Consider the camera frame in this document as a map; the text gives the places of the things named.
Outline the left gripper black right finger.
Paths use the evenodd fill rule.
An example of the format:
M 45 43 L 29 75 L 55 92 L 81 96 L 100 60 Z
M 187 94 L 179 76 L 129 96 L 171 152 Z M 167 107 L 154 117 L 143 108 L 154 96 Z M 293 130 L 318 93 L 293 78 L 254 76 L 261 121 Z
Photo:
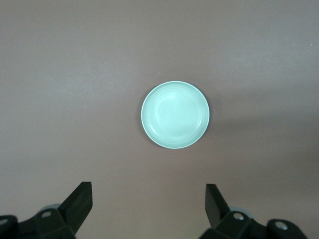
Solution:
M 205 211 L 210 223 L 201 239 L 304 239 L 294 223 L 271 219 L 264 226 L 245 212 L 232 210 L 215 184 L 205 188 Z

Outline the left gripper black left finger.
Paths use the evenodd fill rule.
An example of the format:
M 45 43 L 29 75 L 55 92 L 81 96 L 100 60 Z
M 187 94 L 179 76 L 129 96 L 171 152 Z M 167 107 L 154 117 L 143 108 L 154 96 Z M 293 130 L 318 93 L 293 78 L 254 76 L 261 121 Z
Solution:
M 55 208 L 41 210 L 18 222 L 14 215 L 0 217 L 2 239 L 74 239 L 93 207 L 92 183 L 82 182 Z

